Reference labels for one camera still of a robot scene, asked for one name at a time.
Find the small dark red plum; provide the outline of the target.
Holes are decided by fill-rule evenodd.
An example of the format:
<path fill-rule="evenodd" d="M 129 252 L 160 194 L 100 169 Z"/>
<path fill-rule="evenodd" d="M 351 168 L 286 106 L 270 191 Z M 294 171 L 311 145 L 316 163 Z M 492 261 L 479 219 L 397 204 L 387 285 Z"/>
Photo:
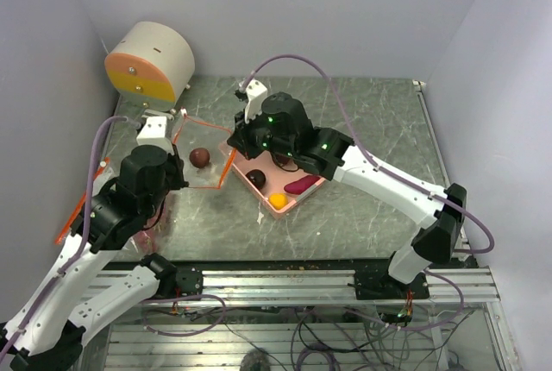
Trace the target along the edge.
<path fill-rule="evenodd" d="M 197 169 L 203 169 L 210 164 L 210 151 L 207 148 L 194 148 L 189 153 L 189 162 Z"/>

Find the pink plastic basket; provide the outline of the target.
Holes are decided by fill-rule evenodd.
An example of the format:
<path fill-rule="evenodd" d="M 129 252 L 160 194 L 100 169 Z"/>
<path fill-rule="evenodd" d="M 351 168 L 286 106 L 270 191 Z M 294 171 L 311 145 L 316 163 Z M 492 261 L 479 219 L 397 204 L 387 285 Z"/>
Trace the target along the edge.
<path fill-rule="evenodd" d="M 260 204 L 262 204 L 276 219 L 282 218 L 291 210 L 297 208 L 313 192 L 319 190 L 326 183 L 324 178 L 320 178 L 315 185 L 303 194 L 291 195 L 284 191 L 284 186 L 297 179 L 301 179 L 305 175 L 309 175 L 305 171 L 300 170 L 297 166 L 294 166 L 293 162 L 289 162 L 286 166 L 280 167 L 273 161 L 271 154 L 268 152 L 263 152 L 257 158 L 247 160 L 239 152 L 227 146 L 225 142 L 220 145 L 220 149 L 222 151 L 228 149 L 230 154 L 234 154 L 230 167 L 231 170 L 249 189 Z M 246 173 L 253 169 L 260 169 L 267 177 L 267 182 L 262 190 L 256 189 L 246 178 Z M 284 193 L 288 197 L 288 205 L 284 209 L 277 211 L 270 205 L 268 197 L 273 193 Z"/>

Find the magenta dragon fruit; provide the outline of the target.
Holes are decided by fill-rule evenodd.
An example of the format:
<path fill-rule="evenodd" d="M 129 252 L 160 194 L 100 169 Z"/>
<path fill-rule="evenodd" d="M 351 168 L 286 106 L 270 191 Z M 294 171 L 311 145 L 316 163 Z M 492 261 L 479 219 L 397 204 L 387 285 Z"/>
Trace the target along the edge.
<path fill-rule="evenodd" d="M 316 175 L 305 175 L 301 179 L 297 179 L 292 183 L 284 186 L 284 191 L 291 195 L 300 195 L 315 185 L 320 178 Z"/>

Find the clear bag orange zipper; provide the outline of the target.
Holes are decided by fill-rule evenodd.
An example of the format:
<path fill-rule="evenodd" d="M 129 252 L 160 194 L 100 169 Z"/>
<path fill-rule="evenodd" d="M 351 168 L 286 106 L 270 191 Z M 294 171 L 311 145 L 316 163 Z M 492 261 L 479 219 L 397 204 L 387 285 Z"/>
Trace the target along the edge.
<path fill-rule="evenodd" d="M 115 178 L 114 165 L 111 163 L 109 157 L 103 158 L 102 160 L 100 160 L 100 163 L 94 174 L 92 192 L 94 194 L 99 193 L 100 189 L 104 186 L 104 184 L 114 178 Z M 85 207 L 85 194 L 83 194 L 81 199 L 78 201 L 77 205 L 72 211 L 71 216 L 69 216 L 68 220 L 66 221 L 65 225 L 61 229 L 60 233 L 54 239 L 55 245 L 61 245 L 64 243 L 65 239 L 69 236 L 73 222 L 77 219 L 77 216 L 84 209 L 84 207 Z M 163 217 L 165 216 L 165 211 L 166 211 L 166 200 L 164 199 L 159 209 L 156 211 L 154 217 L 147 220 L 146 226 L 144 227 L 143 230 L 155 230 L 159 226 Z M 134 245 L 133 236 L 129 239 L 129 243 L 125 246 L 125 248 L 127 250 L 134 250 L 135 252 L 142 254 L 142 252 L 139 251 Z"/>

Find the orange fruit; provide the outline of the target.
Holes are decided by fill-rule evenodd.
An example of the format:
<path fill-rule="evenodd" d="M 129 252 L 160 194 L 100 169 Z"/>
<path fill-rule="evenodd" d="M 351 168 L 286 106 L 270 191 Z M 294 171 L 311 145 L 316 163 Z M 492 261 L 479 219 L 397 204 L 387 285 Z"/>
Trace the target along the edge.
<path fill-rule="evenodd" d="M 284 193 L 273 193 L 268 197 L 268 202 L 277 211 L 288 205 L 288 197 Z"/>

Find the red grape bunch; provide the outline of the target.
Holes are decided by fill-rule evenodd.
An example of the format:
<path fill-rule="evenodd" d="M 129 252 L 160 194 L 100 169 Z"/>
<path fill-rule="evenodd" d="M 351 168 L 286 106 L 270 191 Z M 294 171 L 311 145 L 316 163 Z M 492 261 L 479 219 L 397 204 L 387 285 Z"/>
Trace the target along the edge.
<path fill-rule="evenodd" d="M 144 255 L 156 253 L 159 249 L 156 230 L 143 230 L 133 236 L 134 245 Z"/>

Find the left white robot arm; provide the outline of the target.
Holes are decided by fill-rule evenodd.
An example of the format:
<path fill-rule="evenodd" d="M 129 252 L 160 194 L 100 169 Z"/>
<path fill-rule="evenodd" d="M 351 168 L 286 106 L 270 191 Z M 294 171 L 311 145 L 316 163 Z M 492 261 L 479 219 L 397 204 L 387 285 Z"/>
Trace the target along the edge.
<path fill-rule="evenodd" d="M 91 281 L 127 241 L 162 212 L 166 195 L 187 185 L 175 145 L 132 150 L 118 176 L 85 203 L 39 288 L 2 324 L 1 355 L 11 355 L 11 369 L 67 370 L 90 340 L 130 307 L 174 293 L 175 266 L 151 254 L 115 285 L 82 300 Z"/>

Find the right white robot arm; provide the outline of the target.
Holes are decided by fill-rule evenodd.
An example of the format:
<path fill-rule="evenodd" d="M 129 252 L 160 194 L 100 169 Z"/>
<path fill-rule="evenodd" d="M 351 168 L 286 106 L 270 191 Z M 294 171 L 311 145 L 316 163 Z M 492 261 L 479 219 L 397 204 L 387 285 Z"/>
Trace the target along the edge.
<path fill-rule="evenodd" d="M 235 95 L 246 105 L 235 114 L 228 144 L 245 159 L 263 153 L 286 157 L 305 173 L 355 187 L 415 223 L 417 233 L 390 256 L 379 279 L 386 296 L 401 297 L 425 268 L 450 261 L 464 222 L 464 187 L 426 183 L 369 157 L 351 137 L 314 126 L 303 104 L 287 93 Z"/>

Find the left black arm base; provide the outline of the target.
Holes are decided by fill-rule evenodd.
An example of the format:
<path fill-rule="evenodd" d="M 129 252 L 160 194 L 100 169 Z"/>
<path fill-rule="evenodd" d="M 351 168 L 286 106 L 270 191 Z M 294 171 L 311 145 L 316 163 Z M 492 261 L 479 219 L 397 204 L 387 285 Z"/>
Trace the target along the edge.
<path fill-rule="evenodd" d="M 194 267 L 177 267 L 156 253 L 144 256 L 139 265 L 149 269 L 159 281 L 154 295 L 149 297 L 151 300 L 198 295 L 203 290 L 203 275 Z"/>

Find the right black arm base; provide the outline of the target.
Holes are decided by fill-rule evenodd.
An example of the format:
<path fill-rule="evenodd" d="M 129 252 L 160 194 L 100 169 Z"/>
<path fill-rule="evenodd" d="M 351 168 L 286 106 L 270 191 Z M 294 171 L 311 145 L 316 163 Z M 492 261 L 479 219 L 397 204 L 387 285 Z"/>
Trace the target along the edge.
<path fill-rule="evenodd" d="M 428 299 L 430 293 L 425 283 L 426 276 L 419 273 L 409 285 L 402 284 L 389 277 L 383 267 L 356 270 L 348 287 L 354 289 L 358 300 L 406 299 L 408 292 L 414 299 Z"/>

